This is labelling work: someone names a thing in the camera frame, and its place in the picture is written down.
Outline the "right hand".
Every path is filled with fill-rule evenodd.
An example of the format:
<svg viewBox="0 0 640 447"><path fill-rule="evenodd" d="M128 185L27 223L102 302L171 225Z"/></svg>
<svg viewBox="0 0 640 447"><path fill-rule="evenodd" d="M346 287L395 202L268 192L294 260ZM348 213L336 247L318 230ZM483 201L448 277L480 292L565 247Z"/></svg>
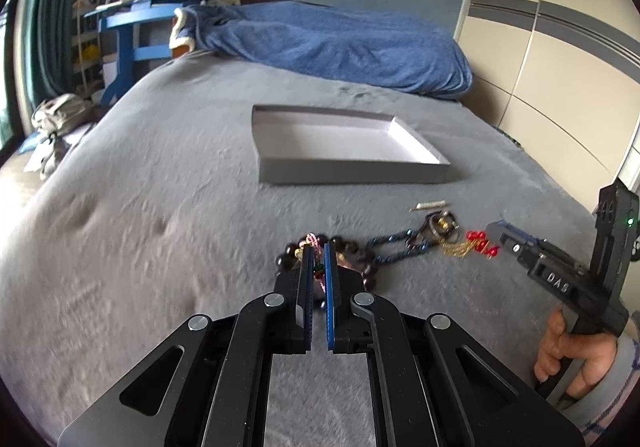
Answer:
<svg viewBox="0 0 640 447"><path fill-rule="evenodd" d="M617 353L617 337L609 333L571 334L558 307L552 311L548 327L542 337L534 375L538 382L545 382L560 372L564 358L582 360L584 363L567 387L568 396L581 399L591 392L611 369Z"/></svg>

